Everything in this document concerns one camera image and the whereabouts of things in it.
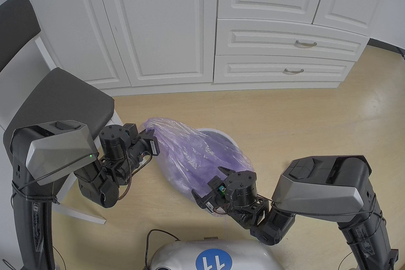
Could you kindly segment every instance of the translucent garbage bag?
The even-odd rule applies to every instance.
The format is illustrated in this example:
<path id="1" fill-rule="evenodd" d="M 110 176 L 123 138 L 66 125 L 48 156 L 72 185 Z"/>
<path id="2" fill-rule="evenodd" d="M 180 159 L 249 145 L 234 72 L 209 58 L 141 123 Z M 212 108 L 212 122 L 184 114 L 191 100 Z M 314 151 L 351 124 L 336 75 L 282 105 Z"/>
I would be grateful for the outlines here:
<path id="1" fill-rule="evenodd" d="M 166 179 L 193 202 L 191 189 L 203 197 L 211 191 L 207 182 L 214 176 L 226 178 L 219 166 L 253 171 L 250 160 L 223 136 L 207 135 L 169 118 L 150 118 L 143 128 L 155 130 L 160 148 L 155 159 Z"/>

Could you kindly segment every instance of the blue sticker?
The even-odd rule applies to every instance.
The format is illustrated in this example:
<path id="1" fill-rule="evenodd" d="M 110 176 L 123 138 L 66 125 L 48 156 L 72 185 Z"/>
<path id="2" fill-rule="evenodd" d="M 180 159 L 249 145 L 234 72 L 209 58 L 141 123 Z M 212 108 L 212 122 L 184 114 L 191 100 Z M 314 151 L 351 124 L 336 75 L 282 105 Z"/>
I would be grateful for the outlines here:
<path id="1" fill-rule="evenodd" d="M 197 270 L 230 270 L 232 258 L 224 250 L 211 248 L 200 253 L 196 260 Z"/>

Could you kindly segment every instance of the chair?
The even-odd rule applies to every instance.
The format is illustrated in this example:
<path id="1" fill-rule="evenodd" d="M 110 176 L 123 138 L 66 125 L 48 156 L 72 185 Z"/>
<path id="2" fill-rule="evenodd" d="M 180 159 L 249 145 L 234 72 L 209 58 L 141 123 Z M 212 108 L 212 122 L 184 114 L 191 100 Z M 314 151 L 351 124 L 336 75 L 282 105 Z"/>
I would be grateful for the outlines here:
<path id="1" fill-rule="evenodd" d="M 0 72 L 33 38 L 51 69 L 24 101 L 4 132 L 3 143 L 11 163 L 13 163 L 13 156 L 10 143 L 13 131 L 17 128 L 71 119 L 87 124 L 96 146 L 99 147 L 98 134 L 104 126 L 122 125 L 122 121 L 114 110 L 113 98 L 56 67 L 38 35 L 40 31 L 41 28 L 29 0 L 7 0 L 0 5 Z M 60 189 L 58 193 L 60 202 L 75 180 L 76 177 L 72 173 L 55 182 L 56 189 Z M 53 210 L 72 217 L 105 223 L 102 217 L 88 215 L 63 204 L 53 204 Z"/>

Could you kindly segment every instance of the white label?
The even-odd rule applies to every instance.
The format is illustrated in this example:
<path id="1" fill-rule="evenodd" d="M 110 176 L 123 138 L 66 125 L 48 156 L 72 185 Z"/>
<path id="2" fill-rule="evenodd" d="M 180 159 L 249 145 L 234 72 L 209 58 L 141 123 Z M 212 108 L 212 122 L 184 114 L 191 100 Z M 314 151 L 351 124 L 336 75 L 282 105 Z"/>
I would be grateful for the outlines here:
<path id="1" fill-rule="evenodd" d="M 151 147 L 152 147 L 152 153 L 154 155 L 158 155 L 158 152 L 156 151 L 156 146 L 155 146 L 155 142 L 154 141 L 150 141 L 151 143 Z"/>
<path id="2" fill-rule="evenodd" d="M 214 212 L 214 206 L 212 206 L 210 202 L 207 202 L 207 203 L 205 204 L 205 206 L 207 206 L 208 209 L 209 209 L 211 212 Z"/>

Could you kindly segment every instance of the floor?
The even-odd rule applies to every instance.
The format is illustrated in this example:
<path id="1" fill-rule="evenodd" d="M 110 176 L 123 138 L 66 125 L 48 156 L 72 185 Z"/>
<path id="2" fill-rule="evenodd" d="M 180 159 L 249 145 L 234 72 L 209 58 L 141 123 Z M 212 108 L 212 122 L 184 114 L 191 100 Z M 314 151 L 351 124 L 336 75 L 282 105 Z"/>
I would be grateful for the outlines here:
<path id="1" fill-rule="evenodd" d="M 153 116 L 170 117 L 194 128 L 216 128 L 232 136 L 258 174 L 261 195 L 271 197 L 293 159 L 309 155 L 363 154 L 387 219 L 392 248 L 405 262 L 405 61 L 401 55 L 367 46 L 337 89 L 241 90 L 139 95 L 115 98 L 124 123 L 141 125 Z M 137 174 L 129 194 L 103 209 L 74 185 L 63 201 L 101 215 L 105 225 L 53 214 L 54 245 L 67 269 L 135 269 L 144 264 L 145 238 L 152 228 L 182 240 L 207 236 L 250 239 L 229 217 L 213 217 L 183 198 L 156 163 Z M 154 233 L 152 255 L 171 238 Z M 350 252 L 336 223 L 296 217 L 273 252 L 286 270 L 336 270 Z M 341 266 L 356 267 L 352 256 Z"/>

